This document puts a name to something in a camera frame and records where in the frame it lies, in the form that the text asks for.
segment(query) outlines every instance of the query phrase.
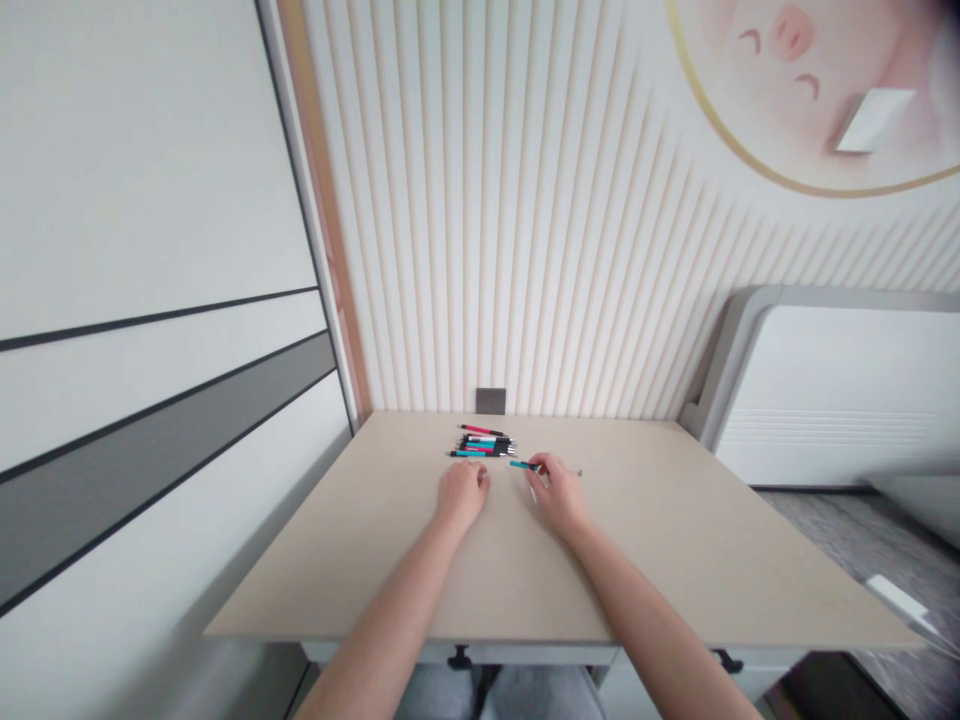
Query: ribbed wall panel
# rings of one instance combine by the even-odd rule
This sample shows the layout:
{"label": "ribbed wall panel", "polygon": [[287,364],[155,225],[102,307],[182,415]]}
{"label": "ribbed wall panel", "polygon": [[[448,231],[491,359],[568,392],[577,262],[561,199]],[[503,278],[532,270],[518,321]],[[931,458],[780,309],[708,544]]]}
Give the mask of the ribbed wall panel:
{"label": "ribbed wall panel", "polygon": [[376,408],[676,418],[730,293],[960,290],[956,177],[763,179],[657,2],[305,0]]}

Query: floor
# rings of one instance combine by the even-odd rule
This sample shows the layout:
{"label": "floor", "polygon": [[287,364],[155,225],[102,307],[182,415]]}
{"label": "floor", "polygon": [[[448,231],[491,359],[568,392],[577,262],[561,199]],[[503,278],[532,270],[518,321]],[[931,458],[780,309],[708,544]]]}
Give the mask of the floor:
{"label": "floor", "polygon": [[[927,606],[933,626],[960,645],[960,552],[881,495],[760,495],[856,580],[880,573]],[[913,720],[960,712],[960,662],[929,649],[854,655]]]}

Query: light wood desk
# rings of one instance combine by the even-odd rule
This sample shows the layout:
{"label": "light wood desk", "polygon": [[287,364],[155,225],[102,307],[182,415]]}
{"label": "light wood desk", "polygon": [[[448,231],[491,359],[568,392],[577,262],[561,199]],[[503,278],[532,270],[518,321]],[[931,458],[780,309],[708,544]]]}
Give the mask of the light wood desk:
{"label": "light wood desk", "polygon": [[[675,423],[387,412],[363,426],[207,634],[295,640],[328,657],[433,513],[461,422],[508,432],[521,459],[553,451],[582,468],[595,521],[709,647],[747,657],[748,670],[749,658],[775,668],[771,683],[811,649],[922,646]],[[522,471],[486,464],[490,495],[423,659],[465,643],[476,662],[617,664],[590,587],[541,523]]]}

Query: hand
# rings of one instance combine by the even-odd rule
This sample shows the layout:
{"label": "hand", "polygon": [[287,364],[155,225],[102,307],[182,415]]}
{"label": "hand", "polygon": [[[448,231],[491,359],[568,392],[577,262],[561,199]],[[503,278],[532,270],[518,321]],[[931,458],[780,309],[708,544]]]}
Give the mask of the hand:
{"label": "hand", "polygon": [[540,475],[533,470],[526,471],[527,480],[537,496],[537,504],[560,537],[569,540],[573,533],[588,528],[590,515],[577,476],[567,470],[560,458],[550,453],[537,453],[527,462],[540,466],[537,471]]}
{"label": "hand", "polygon": [[462,539],[483,509],[489,490],[486,465],[466,460],[454,463],[440,478],[434,520],[453,531],[458,540]]}

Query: drawer handle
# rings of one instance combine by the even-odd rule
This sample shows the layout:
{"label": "drawer handle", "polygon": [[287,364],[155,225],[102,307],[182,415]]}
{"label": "drawer handle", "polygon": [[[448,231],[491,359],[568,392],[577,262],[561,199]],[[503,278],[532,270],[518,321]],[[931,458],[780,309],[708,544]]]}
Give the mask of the drawer handle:
{"label": "drawer handle", "polygon": [[743,660],[734,660],[726,650],[714,650],[713,652],[720,657],[720,665],[730,675],[736,675],[743,670]]}
{"label": "drawer handle", "polygon": [[457,654],[447,658],[447,665],[451,670],[469,670],[473,667],[473,660],[466,655],[466,645],[457,645]]}

